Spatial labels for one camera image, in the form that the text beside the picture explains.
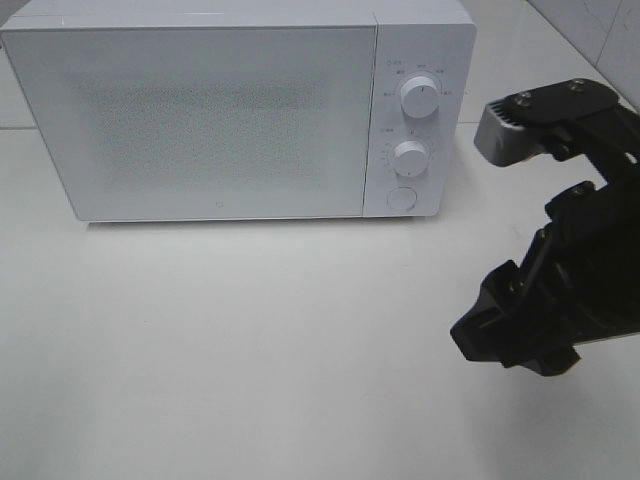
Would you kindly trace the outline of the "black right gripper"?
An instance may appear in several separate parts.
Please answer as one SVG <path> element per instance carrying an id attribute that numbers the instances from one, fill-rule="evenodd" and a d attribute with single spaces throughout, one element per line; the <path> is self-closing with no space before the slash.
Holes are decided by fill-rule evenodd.
<path id="1" fill-rule="evenodd" d="M 573 345 L 638 333 L 639 117 L 615 105 L 614 90 L 584 78 L 485 105 L 474 145 L 492 165 L 583 154 L 605 184 L 554 197 L 521 271 L 508 260 L 487 274 L 450 329 L 466 360 L 559 376 L 580 360 Z"/>

